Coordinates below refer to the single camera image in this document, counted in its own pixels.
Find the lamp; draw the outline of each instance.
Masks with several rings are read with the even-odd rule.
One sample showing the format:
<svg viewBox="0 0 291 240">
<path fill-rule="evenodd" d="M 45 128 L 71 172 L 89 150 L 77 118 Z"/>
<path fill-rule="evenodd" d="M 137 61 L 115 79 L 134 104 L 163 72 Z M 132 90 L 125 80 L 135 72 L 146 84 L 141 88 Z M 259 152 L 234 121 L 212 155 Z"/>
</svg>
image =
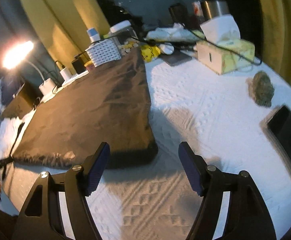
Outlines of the lamp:
<svg viewBox="0 0 291 240">
<path fill-rule="evenodd" d="M 33 63 L 26 59 L 26 56 L 33 50 L 34 45 L 31 41 L 27 41 L 22 44 L 17 44 L 11 50 L 9 50 L 3 60 L 3 66 L 7 69 L 13 69 L 17 67 L 23 60 L 25 60 L 29 65 L 31 65 L 40 74 L 43 83 L 39 86 L 42 94 L 45 96 L 52 93 L 55 88 L 55 83 L 49 78 L 44 79 L 42 72 Z"/>
</svg>

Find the lamp base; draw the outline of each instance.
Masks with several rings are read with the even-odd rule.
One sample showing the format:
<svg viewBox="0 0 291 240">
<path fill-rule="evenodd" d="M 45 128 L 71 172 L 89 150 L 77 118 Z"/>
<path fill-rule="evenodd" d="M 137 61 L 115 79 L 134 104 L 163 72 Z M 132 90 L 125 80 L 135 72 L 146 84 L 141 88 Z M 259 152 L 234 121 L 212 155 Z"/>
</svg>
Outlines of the lamp base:
<svg viewBox="0 0 291 240">
<path fill-rule="evenodd" d="M 42 92 L 43 96 L 49 95 L 52 93 L 53 89 L 55 88 L 55 83 L 52 81 L 51 78 L 45 80 L 40 86 L 39 89 Z"/>
</svg>

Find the brown box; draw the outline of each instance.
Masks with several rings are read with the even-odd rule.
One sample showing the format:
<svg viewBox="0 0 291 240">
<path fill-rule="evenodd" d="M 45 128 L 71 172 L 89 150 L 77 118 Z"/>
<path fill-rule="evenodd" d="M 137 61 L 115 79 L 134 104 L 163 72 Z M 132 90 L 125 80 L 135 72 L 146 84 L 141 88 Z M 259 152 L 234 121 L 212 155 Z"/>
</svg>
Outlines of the brown box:
<svg viewBox="0 0 291 240">
<path fill-rule="evenodd" d="M 36 99 L 36 93 L 30 84 L 25 83 L 15 98 L 6 107 L 0 116 L 0 119 L 19 117 L 22 119 L 33 109 L 33 103 Z"/>
</svg>

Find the metal screw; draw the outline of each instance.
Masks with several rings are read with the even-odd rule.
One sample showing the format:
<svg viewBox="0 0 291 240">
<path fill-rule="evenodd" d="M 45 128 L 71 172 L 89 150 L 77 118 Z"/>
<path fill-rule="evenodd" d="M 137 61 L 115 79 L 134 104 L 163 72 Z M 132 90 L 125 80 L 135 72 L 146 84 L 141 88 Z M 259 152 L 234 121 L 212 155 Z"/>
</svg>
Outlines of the metal screw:
<svg viewBox="0 0 291 240">
<path fill-rule="evenodd" d="M 208 171 L 216 171 L 216 167 L 214 165 L 208 165 L 207 166 Z"/>
<path fill-rule="evenodd" d="M 74 171 L 80 171 L 82 169 L 82 166 L 81 165 L 75 165 L 73 166 L 72 168 Z"/>
<path fill-rule="evenodd" d="M 49 172 L 47 172 L 47 171 L 43 171 L 40 173 L 40 177 L 43 179 L 46 178 L 48 175 L 49 175 Z"/>
<path fill-rule="evenodd" d="M 249 177 L 249 172 L 247 171 L 240 171 L 241 176 L 244 176 L 245 178 Z"/>
</svg>

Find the gray curtain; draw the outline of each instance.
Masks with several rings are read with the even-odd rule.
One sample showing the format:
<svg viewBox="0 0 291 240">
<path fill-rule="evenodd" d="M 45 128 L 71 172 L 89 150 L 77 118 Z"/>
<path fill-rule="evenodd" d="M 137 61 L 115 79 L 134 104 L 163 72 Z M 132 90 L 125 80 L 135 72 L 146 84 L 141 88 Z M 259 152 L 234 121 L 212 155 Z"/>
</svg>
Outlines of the gray curtain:
<svg viewBox="0 0 291 240">
<path fill-rule="evenodd" d="M 20 1 L 0 0 L 0 77 L 7 74 L 7 70 L 2 66 L 4 55 L 18 41 L 32 41 L 34 49 L 29 54 L 28 60 L 36 65 L 44 76 L 51 77 L 55 82 L 63 82 L 53 59 L 32 28 Z M 22 62 L 17 67 L 17 71 L 38 90 L 42 79 L 34 68 L 26 62 Z"/>
</svg>

